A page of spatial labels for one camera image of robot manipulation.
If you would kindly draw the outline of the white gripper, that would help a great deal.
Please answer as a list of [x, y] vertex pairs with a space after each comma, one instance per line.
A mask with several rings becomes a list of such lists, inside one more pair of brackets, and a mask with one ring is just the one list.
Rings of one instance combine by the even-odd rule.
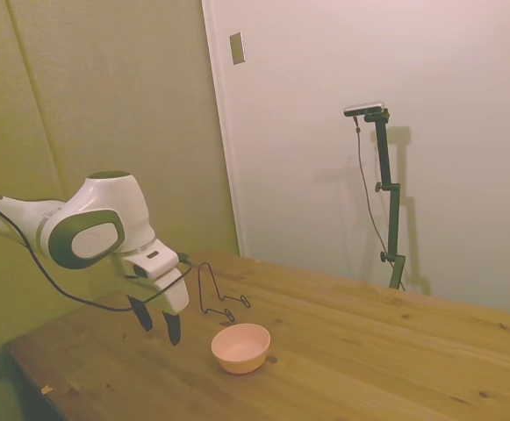
[[181, 319], [178, 315], [189, 304], [190, 299], [183, 274], [173, 268], [155, 279], [125, 280], [125, 293], [134, 315], [145, 332], [153, 329], [153, 320], [143, 303], [152, 304], [163, 311], [170, 343], [177, 346], [181, 341]]

